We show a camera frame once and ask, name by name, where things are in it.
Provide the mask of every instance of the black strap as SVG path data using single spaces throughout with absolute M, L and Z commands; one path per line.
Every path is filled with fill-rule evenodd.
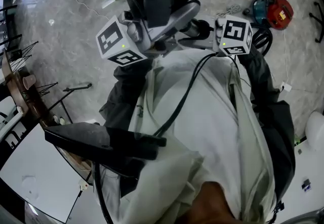
M 154 136 L 158 136 L 158 137 L 162 137 L 162 135 L 168 130 L 168 128 L 171 126 L 171 124 L 175 121 L 175 119 L 178 117 L 186 99 L 187 96 L 189 94 L 190 89 L 192 88 L 192 85 L 194 83 L 194 81 L 196 80 L 200 70 L 202 69 L 202 67 L 204 66 L 204 64 L 211 58 L 211 57 L 215 57 L 216 53 L 211 53 L 208 54 L 206 56 L 204 56 L 196 65 L 188 89 L 186 91 L 186 93 L 184 94 L 184 96 L 182 97 L 182 99 L 180 100 L 178 106 L 176 107 L 176 109 L 174 110 L 174 112 L 172 113 L 172 115 L 170 116 L 170 118 L 153 134 Z
M 20 140 L 19 136 L 16 134 L 15 131 L 12 131 L 12 132 L 10 132 L 10 133 L 11 133 L 13 136 L 15 136 L 15 138 L 16 138 L 17 141 Z
M 6 119 L 8 117 L 8 115 L 3 112 L 0 112 L 0 116 L 2 116 L 4 119 Z

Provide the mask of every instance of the chair leg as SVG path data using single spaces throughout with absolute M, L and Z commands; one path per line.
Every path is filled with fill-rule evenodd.
M 322 28 L 322 31 L 320 32 L 319 39 L 315 39 L 315 42 L 320 43 L 324 37 L 324 29 Z
M 323 22 L 321 20 L 319 20 L 316 16 L 314 16 L 312 13 L 309 13 L 309 17 L 314 18 L 317 22 L 319 22 L 320 24 L 323 24 Z
M 321 9 L 319 3 L 318 2 L 314 2 L 314 5 L 318 6 L 318 10 L 320 12 L 320 16 L 321 16 L 322 20 L 324 20 L 324 14 L 322 12 L 322 9 Z

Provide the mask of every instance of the white desk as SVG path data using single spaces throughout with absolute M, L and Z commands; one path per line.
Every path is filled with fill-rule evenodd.
M 295 147 L 295 157 L 295 176 L 282 198 L 285 209 L 277 214 L 276 223 L 324 207 L 323 151 L 311 150 L 308 141 L 304 141 Z M 301 186 L 307 178 L 311 182 L 311 190 L 304 192 Z
M 81 223 L 107 224 L 101 207 L 96 200 L 93 187 L 88 187 L 82 192 L 66 224 Z
M 17 146 L 0 170 L 0 178 L 43 213 L 66 223 L 83 180 L 38 124 Z

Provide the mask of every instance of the person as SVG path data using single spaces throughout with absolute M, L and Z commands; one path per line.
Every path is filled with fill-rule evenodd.
M 176 51 L 117 67 L 117 83 L 100 109 L 105 126 L 152 135 L 179 104 L 198 61 L 210 53 Z M 252 46 L 238 58 L 251 82 L 251 101 L 238 68 L 228 58 L 212 57 L 164 133 L 167 146 L 146 162 L 130 193 L 121 192 L 118 174 L 100 167 L 114 221 L 265 222 L 295 173 L 294 126 L 263 56 Z

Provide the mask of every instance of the white table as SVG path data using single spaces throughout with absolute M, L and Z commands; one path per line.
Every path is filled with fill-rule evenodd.
M 304 141 L 295 147 L 295 157 L 295 176 L 282 198 L 285 209 L 277 214 L 276 223 L 324 207 L 323 151 L 313 151 L 308 141 Z M 311 182 L 311 190 L 304 192 L 301 186 L 307 178 Z
M 58 150 L 45 140 L 38 124 L 17 146 L 0 178 L 22 199 L 66 223 L 84 182 Z

